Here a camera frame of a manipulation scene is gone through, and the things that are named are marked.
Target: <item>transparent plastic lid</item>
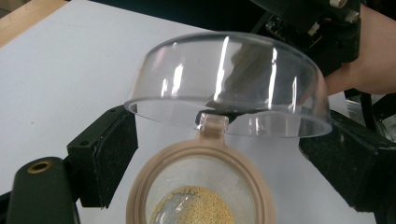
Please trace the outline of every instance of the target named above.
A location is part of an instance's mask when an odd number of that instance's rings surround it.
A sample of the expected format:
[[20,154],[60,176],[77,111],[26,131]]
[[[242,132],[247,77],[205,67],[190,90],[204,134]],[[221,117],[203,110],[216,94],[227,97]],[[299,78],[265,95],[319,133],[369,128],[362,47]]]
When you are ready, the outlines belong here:
[[125,107],[199,129],[202,114],[229,118],[227,133],[308,137],[331,130],[326,86],[300,51],[259,35],[200,33],[146,56]]

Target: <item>white table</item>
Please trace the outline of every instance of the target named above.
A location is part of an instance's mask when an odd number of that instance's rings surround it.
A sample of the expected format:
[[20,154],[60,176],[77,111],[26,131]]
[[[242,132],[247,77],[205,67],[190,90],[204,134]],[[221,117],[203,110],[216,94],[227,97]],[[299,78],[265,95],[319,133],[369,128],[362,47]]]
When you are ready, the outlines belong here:
[[[166,39],[203,31],[119,8],[73,0],[0,48],[0,194],[29,161],[64,158],[66,145],[109,108],[122,105],[144,55]],[[345,98],[331,98],[346,113]],[[82,223],[123,223],[143,164],[194,130],[136,117],[136,151],[109,209],[78,210]],[[298,139],[226,137],[262,171],[278,223],[374,224],[339,196],[298,149]]]

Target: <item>round container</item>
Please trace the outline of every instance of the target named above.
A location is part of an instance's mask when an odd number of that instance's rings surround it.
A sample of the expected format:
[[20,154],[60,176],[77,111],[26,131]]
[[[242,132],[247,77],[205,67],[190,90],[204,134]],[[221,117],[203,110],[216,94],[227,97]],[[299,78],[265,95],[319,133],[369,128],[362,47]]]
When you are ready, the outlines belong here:
[[152,49],[125,107],[199,129],[202,113],[230,119],[227,133],[308,137],[331,130],[327,88],[300,51],[259,35],[185,35]]
[[[273,201],[261,173],[244,155],[224,144],[227,124],[226,117],[204,115],[195,140],[174,144],[152,157],[132,186],[127,223],[218,223],[207,219],[228,211],[235,224],[275,224]],[[191,208],[188,203],[194,205],[197,195],[178,192],[169,196],[186,187],[210,190],[225,206],[210,205],[215,201],[210,199],[204,206]]]

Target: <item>white tabletop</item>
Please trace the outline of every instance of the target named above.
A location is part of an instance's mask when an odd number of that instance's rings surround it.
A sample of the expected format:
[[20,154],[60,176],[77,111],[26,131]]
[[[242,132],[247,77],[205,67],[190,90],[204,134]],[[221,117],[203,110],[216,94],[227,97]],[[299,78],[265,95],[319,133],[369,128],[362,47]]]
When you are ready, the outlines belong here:
[[[122,105],[144,55],[169,38],[203,31],[94,2],[73,0],[0,49],[0,194],[29,161],[66,157],[66,145],[106,110]],[[342,94],[332,108],[346,113]],[[129,189],[162,148],[186,131],[136,117],[139,149],[109,209],[82,208],[82,223],[124,223]],[[300,153],[298,139],[226,136],[262,171],[278,223],[374,224]]]

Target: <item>beige container rim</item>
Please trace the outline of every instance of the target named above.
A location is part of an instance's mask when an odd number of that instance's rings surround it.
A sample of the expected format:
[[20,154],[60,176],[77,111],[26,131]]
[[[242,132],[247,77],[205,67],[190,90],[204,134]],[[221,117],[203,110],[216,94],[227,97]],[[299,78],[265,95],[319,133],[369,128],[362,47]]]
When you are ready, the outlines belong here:
[[126,223],[147,223],[146,201],[151,185],[160,172],[174,161],[190,156],[208,156],[226,161],[245,178],[256,209],[257,224],[276,224],[271,192],[252,161],[221,142],[199,139],[176,143],[153,156],[141,169],[131,188],[126,207]]

